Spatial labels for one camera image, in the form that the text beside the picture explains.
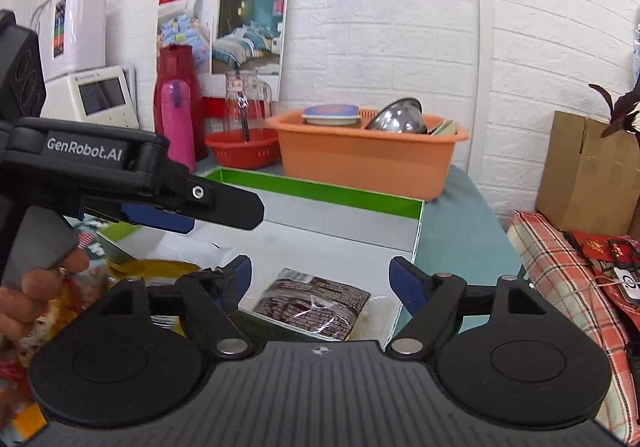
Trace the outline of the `person's left hand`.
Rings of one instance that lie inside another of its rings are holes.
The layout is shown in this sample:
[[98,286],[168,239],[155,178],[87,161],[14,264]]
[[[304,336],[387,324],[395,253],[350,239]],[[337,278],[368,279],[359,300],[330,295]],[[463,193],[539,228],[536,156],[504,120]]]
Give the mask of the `person's left hand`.
[[53,268],[25,273],[21,291],[1,287],[1,333],[14,341],[26,337],[49,302],[61,295],[63,273],[77,274],[88,267],[86,253],[76,248]]

